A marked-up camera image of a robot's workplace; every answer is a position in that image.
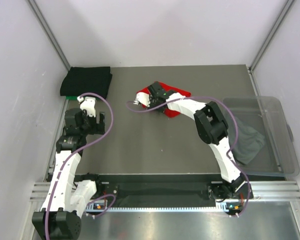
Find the black cloth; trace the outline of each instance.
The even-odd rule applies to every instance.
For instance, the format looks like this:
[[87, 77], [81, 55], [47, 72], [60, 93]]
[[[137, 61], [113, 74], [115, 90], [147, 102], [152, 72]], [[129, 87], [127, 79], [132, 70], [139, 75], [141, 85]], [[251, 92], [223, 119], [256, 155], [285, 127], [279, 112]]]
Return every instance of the black cloth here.
[[107, 98], [112, 74], [109, 66], [71, 67], [64, 78], [61, 96], [80, 96], [84, 93], [95, 93]]

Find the metal floor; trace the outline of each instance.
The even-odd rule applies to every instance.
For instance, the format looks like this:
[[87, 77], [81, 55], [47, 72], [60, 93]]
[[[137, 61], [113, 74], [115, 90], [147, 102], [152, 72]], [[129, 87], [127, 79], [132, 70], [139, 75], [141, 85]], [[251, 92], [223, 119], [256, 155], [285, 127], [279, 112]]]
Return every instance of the metal floor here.
[[95, 220], [83, 217], [79, 239], [300, 240], [300, 234], [289, 202], [252, 202], [239, 219], [207, 212], [109, 212]]
[[[137, 91], [154, 81], [193, 96], [254, 96], [245, 65], [119, 67], [111, 72], [107, 100], [113, 107], [114, 125], [105, 139], [84, 150], [77, 174], [220, 172], [210, 147], [198, 137], [194, 121], [183, 115], [169, 119], [157, 112], [134, 113], [126, 108], [126, 101], [134, 100]], [[70, 102], [69, 108], [73, 107], [78, 107], [77, 101]], [[101, 101], [96, 108], [110, 117]], [[87, 141], [96, 137], [88, 136]]]

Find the white wall panel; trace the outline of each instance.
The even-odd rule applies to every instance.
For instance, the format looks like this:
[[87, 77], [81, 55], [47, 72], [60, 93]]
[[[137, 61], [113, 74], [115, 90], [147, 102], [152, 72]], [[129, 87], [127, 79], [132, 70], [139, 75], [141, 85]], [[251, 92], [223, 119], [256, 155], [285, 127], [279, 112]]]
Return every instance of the white wall panel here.
[[37, 0], [73, 66], [250, 65], [285, 0]]
[[0, 1], [0, 240], [18, 238], [47, 169], [66, 73], [27, 2]]
[[[280, 99], [300, 165], [300, 0], [295, 1], [255, 76], [262, 95]], [[300, 174], [296, 180], [300, 187]]]

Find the purple cable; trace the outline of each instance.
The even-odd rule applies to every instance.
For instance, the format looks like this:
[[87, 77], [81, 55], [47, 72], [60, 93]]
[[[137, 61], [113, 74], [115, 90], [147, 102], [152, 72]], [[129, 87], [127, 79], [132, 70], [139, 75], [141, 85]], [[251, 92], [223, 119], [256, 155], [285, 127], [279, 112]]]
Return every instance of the purple cable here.
[[89, 205], [89, 204], [93, 204], [94, 202], [99, 201], [100, 199], [107, 198], [107, 197], [113, 197], [113, 200], [112, 200], [112, 202], [109, 204], [109, 206], [108, 206], [105, 210], [103, 210], [101, 213], [99, 213], [98, 215], [92, 215], [92, 216], [94, 216], [95, 218], [97, 218], [97, 217], [101, 217], [103, 214], [105, 214], [106, 211], [108, 211], [108, 210], [112, 207], [112, 205], [115, 203], [115, 201], [116, 201], [116, 196], [113, 195], [113, 194], [105, 194], [105, 195], [102, 195], [102, 196], [100, 196], [100, 197], [98, 197], [98, 198], [96, 198], [96, 199], [94, 199], [94, 200], [92, 200], [91, 202], [88, 203], [88, 205]]
[[166, 101], [158, 106], [155, 106], [153, 108], [150, 108], [150, 109], [146, 109], [146, 110], [134, 110], [132, 108], [129, 107], [129, 104], [134, 104], [134, 101], [127, 101], [126, 102], [126, 107], [134, 112], [134, 113], [148, 113], [148, 112], [151, 112], [155, 109], [159, 109], [169, 103], [173, 103], [173, 102], [176, 102], [176, 101], [180, 101], [180, 100], [186, 100], [186, 99], [192, 99], [192, 100], [198, 100], [198, 99], [209, 99], [209, 100], [212, 100], [212, 101], [215, 101], [217, 102], [218, 104], [220, 104], [230, 115], [232, 121], [233, 121], [233, 124], [234, 124], [234, 130], [235, 130], [235, 138], [234, 138], [234, 142], [233, 144], [230, 146], [229, 150], [226, 152], [226, 156], [231, 160], [232, 164], [242, 173], [242, 175], [244, 176], [246, 182], [247, 182], [247, 185], [248, 185], [248, 193], [247, 193], [247, 198], [246, 198], [246, 201], [245, 201], [245, 204], [242, 208], [242, 211], [240, 213], [238, 213], [238, 217], [241, 216], [243, 214], [243, 212], [246, 210], [247, 208], [247, 205], [248, 205], [248, 202], [249, 202], [249, 198], [250, 198], [250, 191], [251, 191], [251, 186], [250, 186], [250, 181], [249, 181], [249, 178], [247, 176], [247, 174], [239, 167], [239, 165], [235, 162], [234, 159], [231, 159], [231, 157], [229, 156], [229, 153], [234, 149], [235, 145], [237, 144], [238, 142], [238, 135], [239, 135], [239, 130], [238, 130], [238, 124], [237, 124], [237, 121], [235, 119], [235, 116], [234, 114], [231, 112], [231, 110], [222, 102], [220, 101], [219, 99], [215, 98], [215, 97], [212, 97], [212, 96], [188, 96], [188, 97], [181, 97], [181, 98], [177, 98], [177, 99], [173, 99], [173, 100], [170, 100], [170, 101]]
[[[60, 168], [60, 171], [57, 175], [57, 179], [60, 178], [60, 175], [61, 175], [61, 171], [64, 169], [65, 165], [67, 164], [68, 160], [73, 156], [75, 155], [76, 153], [80, 152], [81, 150], [84, 150], [88, 147], [90, 147], [91, 145], [93, 144], [96, 144], [98, 142], [100, 142], [102, 139], [104, 139], [104, 137], [106, 137], [108, 135], [108, 133], [110, 132], [113, 124], [114, 124], [114, 112], [110, 106], [110, 104], [100, 95], [96, 94], [96, 93], [92, 93], [92, 92], [86, 92], [86, 93], [83, 93], [80, 97], [84, 97], [84, 96], [94, 96], [94, 97], [97, 97], [99, 99], [101, 99], [109, 108], [110, 110], [110, 115], [111, 115], [111, 123], [110, 123], [110, 126], [108, 128], [108, 130], [101, 136], [99, 137], [98, 139], [88, 143], [87, 145], [84, 145], [80, 148], [78, 148], [77, 150], [75, 150], [74, 152], [72, 152], [66, 159], [65, 161], [63, 162], [61, 168]], [[50, 195], [50, 198], [49, 198], [49, 202], [48, 202], [48, 206], [46, 208], [46, 212], [45, 212], [45, 218], [44, 218], [44, 234], [45, 234], [45, 239], [46, 240], [50, 240], [50, 236], [49, 236], [49, 228], [48, 228], [48, 221], [49, 221], [49, 212], [50, 212], [50, 208], [51, 208], [51, 204], [52, 204], [52, 200], [54, 198], [54, 194], [55, 194], [55, 191], [56, 191], [56, 188], [57, 188], [57, 185], [58, 185], [58, 181], [54, 182], [54, 185], [53, 185], [53, 188], [52, 188], [52, 191], [51, 191], [51, 195]]]

